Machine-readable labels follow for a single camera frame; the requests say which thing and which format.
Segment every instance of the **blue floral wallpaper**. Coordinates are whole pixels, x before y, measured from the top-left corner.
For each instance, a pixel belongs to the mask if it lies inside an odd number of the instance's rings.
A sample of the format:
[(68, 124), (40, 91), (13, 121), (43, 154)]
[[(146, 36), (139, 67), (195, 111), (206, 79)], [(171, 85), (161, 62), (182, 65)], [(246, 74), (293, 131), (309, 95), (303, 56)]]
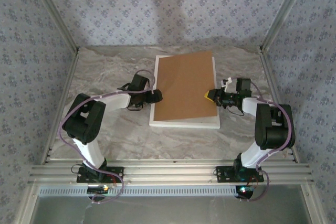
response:
[(40, 0), (0, 0), (0, 223), (12, 223), (54, 119), (72, 52)]
[(53, 0), (78, 46), (222, 44), (256, 50), (283, 0)]
[(336, 223), (336, 1), (297, 0), (268, 51), (278, 90), (291, 104), (297, 147), (311, 164)]

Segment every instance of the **ventilation grille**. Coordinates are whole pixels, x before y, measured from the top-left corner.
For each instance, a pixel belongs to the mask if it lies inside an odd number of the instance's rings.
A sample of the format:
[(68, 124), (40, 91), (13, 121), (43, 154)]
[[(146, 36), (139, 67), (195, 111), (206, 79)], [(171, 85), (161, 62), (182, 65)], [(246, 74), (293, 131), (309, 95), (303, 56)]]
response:
[[(118, 194), (120, 188), (111, 188), (107, 195)], [(87, 196), (87, 186), (40, 188), (39, 196)], [(157, 196), (232, 196), (237, 195), (235, 186), (132, 186), (126, 187), (123, 197)]]

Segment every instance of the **marble floor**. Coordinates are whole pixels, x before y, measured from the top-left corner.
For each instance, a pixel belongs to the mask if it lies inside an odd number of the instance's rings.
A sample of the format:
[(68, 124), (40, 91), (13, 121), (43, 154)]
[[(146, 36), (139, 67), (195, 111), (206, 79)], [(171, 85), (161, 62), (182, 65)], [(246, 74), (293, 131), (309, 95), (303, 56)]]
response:
[[(63, 116), (79, 93), (111, 92), (132, 80), (138, 69), (154, 71), (156, 55), (212, 50), (217, 82), (227, 77), (249, 77), (270, 97), (259, 56), (235, 47), (92, 47), (80, 48)], [(228, 91), (235, 91), (235, 84)], [(149, 127), (150, 107), (104, 114), (97, 137), (106, 158), (224, 158), (233, 159), (254, 141), (254, 117), (236, 116), (220, 108), (219, 130)], [(55, 139), (51, 158), (76, 158), (73, 150)]]

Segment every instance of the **brown cardboard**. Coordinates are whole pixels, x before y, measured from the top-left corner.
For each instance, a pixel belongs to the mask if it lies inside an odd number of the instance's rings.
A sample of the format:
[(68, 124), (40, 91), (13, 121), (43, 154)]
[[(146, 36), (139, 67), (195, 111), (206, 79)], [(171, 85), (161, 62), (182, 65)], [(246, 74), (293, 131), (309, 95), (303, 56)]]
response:
[(211, 51), (160, 58), (157, 75), (163, 100), (155, 104), (155, 121), (217, 115), (216, 104), (204, 98), (215, 88)]

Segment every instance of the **wall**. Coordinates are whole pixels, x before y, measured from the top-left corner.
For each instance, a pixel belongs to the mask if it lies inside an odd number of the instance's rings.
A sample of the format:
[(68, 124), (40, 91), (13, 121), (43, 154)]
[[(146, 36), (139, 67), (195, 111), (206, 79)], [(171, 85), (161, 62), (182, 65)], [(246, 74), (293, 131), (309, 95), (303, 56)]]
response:
[(72, 53), (40, 0), (0, 0), (0, 223), (12, 223)]
[(79, 46), (260, 45), (283, 0), (53, 0)]
[(336, 223), (336, 1), (297, 0), (267, 57), (292, 105), (297, 147)]

